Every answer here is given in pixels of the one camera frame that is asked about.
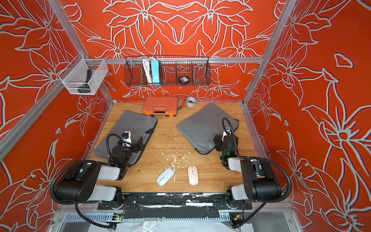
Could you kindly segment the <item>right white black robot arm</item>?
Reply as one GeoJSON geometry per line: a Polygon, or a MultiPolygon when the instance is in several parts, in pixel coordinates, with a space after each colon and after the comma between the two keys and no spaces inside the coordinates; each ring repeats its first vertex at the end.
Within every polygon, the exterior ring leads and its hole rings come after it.
{"type": "Polygon", "coordinates": [[[277,163],[262,157],[242,156],[238,150],[238,137],[228,118],[221,120],[223,134],[214,137],[215,149],[221,152],[222,165],[242,174],[243,183],[226,190],[226,203],[257,202],[261,205],[248,217],[236,216],[230,222],[232,229],[240,229],[251,220],[267,203],[278,203],[292,192],[293,183],[288,173],[277,163]]]}

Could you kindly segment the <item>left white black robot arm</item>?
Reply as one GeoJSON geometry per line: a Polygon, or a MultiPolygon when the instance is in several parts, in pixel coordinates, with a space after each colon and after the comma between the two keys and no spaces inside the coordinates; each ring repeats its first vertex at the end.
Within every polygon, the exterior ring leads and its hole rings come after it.
{"type": "Polygon", "coordinates": [[[99,185],[99,180],[122,180],[128,169],[133,154],[142,155],[145,144],[140,137],[138,142],[131,142],[131,132],[125,131],[121,135],[109,134],[106,137],[108,161],[81,160],[67,166],[60,171],[50,184],[50,196],[60,205],[74,205],[77,214],[91,225],[114,232],[116,223],[103,225],[83,215],[80,204],[105,202],[111,208],[127,207],[120,187],[99,185]]]}

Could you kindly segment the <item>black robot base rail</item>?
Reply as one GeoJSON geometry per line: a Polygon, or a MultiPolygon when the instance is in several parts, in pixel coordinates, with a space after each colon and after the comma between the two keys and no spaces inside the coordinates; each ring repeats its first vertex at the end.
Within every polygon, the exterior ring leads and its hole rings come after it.
{"type": "Polygon", "coordinates": [[[112,211],[123,220],[229,221],[252,209],[247,200],[227,201],[225,193],[126,192],[123,204],[99,202],[99,210],[112,211]]]}

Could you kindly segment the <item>pink computer mouse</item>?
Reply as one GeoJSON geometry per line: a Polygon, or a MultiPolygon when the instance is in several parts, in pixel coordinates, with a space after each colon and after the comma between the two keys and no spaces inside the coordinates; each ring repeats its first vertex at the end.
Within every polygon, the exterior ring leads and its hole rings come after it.
{"type": "Polygon", "coordinates": [[[188,180],[190,185],[195,186],[199,183],[198,169],[194,165],[188,166],[188,180]]]}

